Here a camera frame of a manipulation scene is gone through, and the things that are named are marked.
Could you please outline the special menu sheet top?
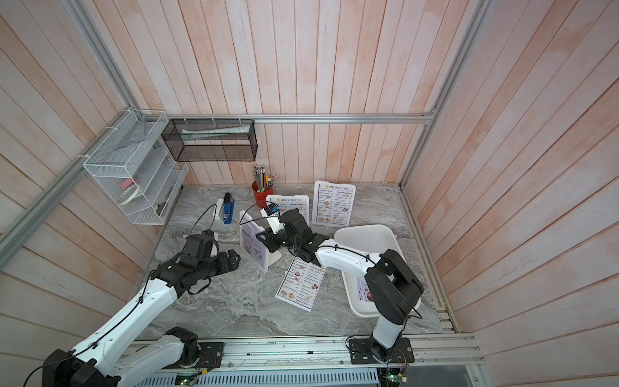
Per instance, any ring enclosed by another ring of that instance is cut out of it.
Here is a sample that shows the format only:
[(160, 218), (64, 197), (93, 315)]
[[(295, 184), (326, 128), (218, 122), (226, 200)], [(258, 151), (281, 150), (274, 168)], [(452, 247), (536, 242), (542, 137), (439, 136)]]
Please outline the special menu sheet top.
[(260, 267), (267, 264), (269, 258), (269, 251), (256, 238), (256, 235), (262, 231), (263, 228), (256, 223), (246, 223), (240, 226), (241, 247)]

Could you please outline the Dim Sum Inn menu front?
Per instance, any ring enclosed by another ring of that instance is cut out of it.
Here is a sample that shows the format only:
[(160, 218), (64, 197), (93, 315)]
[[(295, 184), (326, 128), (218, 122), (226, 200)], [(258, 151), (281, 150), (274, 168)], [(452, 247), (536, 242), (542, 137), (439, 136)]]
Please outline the Dim Sum Inn menu front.
[(310, 312), (322, 285), (326, 270), (295, 257), (280, 284), (275, 298)]

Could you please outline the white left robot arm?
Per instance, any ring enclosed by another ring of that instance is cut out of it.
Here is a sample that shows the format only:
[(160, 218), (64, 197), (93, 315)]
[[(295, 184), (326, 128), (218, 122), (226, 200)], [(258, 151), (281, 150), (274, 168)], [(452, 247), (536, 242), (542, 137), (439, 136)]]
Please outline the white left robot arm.
[(184, 248), (150, 272), (142, 290), (108, 322), (71, 350), (54, 351), (42, 365), (44, 386), (134, 386), (172, 364), (206, 364), (195, 333), (174, 327), (129, 357), (123, 354), (168, 306), (198, 282), (238, 269), (241, 257), (222, 251), (212, 231), (189, 235)]

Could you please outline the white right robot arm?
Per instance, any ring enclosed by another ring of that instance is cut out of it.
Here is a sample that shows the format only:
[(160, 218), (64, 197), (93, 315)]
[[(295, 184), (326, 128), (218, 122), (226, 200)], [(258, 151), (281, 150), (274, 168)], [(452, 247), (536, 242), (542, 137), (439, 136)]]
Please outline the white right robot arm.
[(338, 269), (362, 278), (368, 285), (379, 317), (370, 344), (375, 350), (394, 348), (411, 311), (421, 303), (424, 287), (400, 253), (387, 249), (367, 253), (313, 232), (299, 210), (279, 211), (276, 204), (261, 210), (269, 228), (257, 239), (274, 253), (286, 247), (307, 264)]

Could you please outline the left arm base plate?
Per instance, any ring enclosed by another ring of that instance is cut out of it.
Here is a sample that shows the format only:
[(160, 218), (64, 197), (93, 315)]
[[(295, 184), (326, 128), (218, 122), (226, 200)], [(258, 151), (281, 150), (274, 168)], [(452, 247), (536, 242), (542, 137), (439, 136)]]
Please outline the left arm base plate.
[(181, 358), (164, 369), (217, 369), (221, 367), (224, 342), (188, 342), (182, 349)]

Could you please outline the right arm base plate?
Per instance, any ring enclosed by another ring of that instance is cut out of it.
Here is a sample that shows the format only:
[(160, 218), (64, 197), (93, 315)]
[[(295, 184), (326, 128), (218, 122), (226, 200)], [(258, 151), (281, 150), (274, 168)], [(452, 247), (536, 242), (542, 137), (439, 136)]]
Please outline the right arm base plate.
[(383, 348), (373, 338), (349, 336), (345, 345), (353, 364), (413, 364), (414, 353), (409, 339), (399, 337), (392, 348)]

